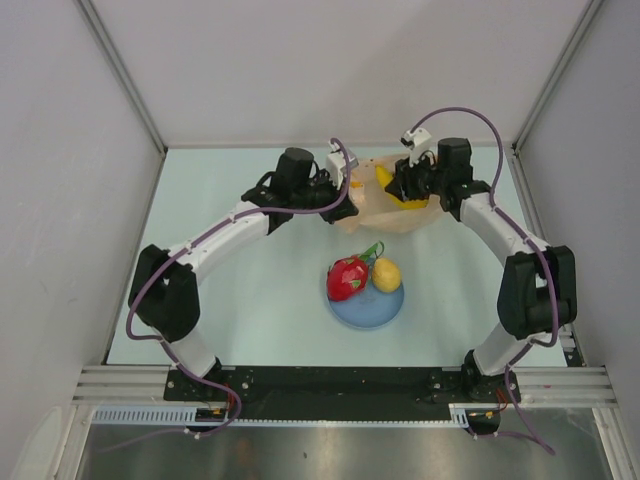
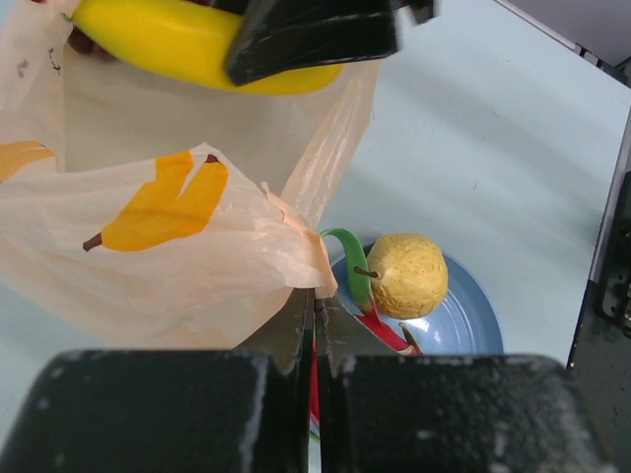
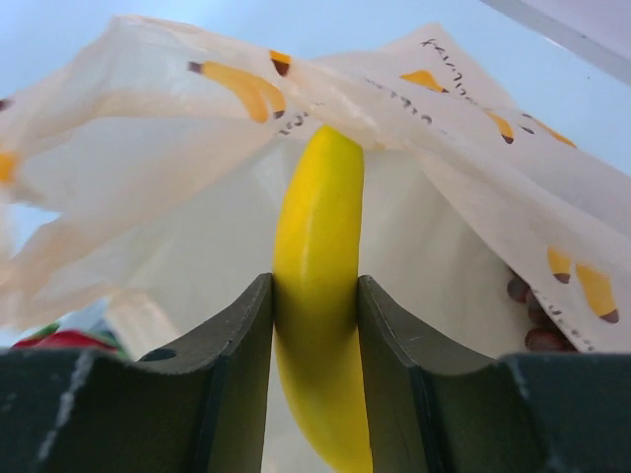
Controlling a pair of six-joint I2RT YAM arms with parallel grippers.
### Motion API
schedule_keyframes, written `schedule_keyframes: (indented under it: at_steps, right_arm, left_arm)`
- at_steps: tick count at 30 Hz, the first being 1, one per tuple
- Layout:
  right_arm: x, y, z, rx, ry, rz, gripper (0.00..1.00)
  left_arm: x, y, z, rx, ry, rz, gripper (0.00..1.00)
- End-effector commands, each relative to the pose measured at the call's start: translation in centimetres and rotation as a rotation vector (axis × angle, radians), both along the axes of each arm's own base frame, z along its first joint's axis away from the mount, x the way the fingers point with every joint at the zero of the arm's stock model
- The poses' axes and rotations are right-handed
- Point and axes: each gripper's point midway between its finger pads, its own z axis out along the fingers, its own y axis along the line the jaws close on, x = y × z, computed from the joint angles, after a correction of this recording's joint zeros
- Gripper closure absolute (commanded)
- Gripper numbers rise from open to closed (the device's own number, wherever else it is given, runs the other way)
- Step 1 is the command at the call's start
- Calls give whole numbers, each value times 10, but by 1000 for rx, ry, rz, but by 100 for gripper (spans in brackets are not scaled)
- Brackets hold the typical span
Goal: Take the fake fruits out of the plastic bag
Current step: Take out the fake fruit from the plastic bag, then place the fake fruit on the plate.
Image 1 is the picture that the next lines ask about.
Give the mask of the translucent orange plastic bag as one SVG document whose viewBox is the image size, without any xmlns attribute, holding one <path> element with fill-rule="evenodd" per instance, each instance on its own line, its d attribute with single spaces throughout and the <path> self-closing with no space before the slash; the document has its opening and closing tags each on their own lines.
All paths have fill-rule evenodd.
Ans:
<svg viewBox="0 0 640 480">
<path fill-rule="evenodd" d="M 427 226 L 443 215 L 439 198 L 432 195 L 423 206 L 417 203 L 401 206 L 399 201 L 388 194 L 378 182 L 377 173 L 391 175 L 395 162 L 403 158 L 402 154 L 378 157 L 361 157 L 358 166 L 351 173 L 349 196 L 358 209 L 356 216 L 339 220 L 336 225 L 348 233 L 366 228 L 386 233 L 408 233 Z"/>
</svg>

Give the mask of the red fake dragon fruit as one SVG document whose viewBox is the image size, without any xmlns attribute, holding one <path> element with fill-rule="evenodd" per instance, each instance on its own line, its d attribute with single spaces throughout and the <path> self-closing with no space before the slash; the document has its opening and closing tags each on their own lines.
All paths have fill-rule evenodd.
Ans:
<svg viewBox="0 0 640 480">
<path fill-rule="evenodd" d="M 343 302 L 361 293 L 368 282 L 370 267 L 384 250 L 384 243 L 378 241 L 363 252 L 336 260 L 327 271 L 328 299 Z"/>
</svg>

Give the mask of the yellow fake lemon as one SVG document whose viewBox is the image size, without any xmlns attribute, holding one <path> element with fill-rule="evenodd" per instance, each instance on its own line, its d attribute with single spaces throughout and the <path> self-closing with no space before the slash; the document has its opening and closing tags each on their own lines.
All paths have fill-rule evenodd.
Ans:
<svg viewBox="0 0 640 480">
<path fill-rule="evenodd" d="M 371 279 L 379 291 L 393 293 L 402 283 L 402 273 L 393 261 L 379 257 L 373 265 Z"/>
</svg>

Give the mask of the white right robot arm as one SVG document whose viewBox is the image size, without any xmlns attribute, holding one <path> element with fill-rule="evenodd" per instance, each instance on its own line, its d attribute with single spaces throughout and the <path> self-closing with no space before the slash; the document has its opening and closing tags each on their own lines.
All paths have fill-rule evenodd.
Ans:
<svg viewBox="0 0 640 480">
<path fill-rule="evenodd" d="M 474 177 L 467 139 L 445 138 L 432 150 L 430 134 L 419 129 L 401 142 L 409 154 L 396 162 L 385 192 L 403 201 L 437 196 L 441 209 L 471 229 L 503 267 L 499 322 L 466 354 L 460 373 L 463 393 L 484 401 L 509 391 L 511 367 L 535 346 L 554 346 L 560 328 L 575 320 L 575 256 L 524 229 L 498 205 L 494 187 Z"/>
</svg>

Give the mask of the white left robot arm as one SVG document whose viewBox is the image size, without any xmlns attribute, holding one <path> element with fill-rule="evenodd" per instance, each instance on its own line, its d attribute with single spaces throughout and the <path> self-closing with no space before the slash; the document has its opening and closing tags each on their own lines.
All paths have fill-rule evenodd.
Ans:
<svg viewBox="0 0 640 480">
<path fill-rule="evenodd" d="M 275 169 L 207 230 L 169 249 L 150 244 L 140 252 L 127 318 L 139 318 L 151 328 L 147 339 L 158 342 L 173 364 L 189 371 L 185 385 L 197 398 L 210 399 L 221 387 L 218 357 L 199 327 L 199 287 L 208 275 L 296 215 L 318 214 L 333 224 L 357 214 L 349 197 L 357 157 L 338 139 L 330 145 L 325 167 L 305 149 L 286 148 Z"/>
</svg>

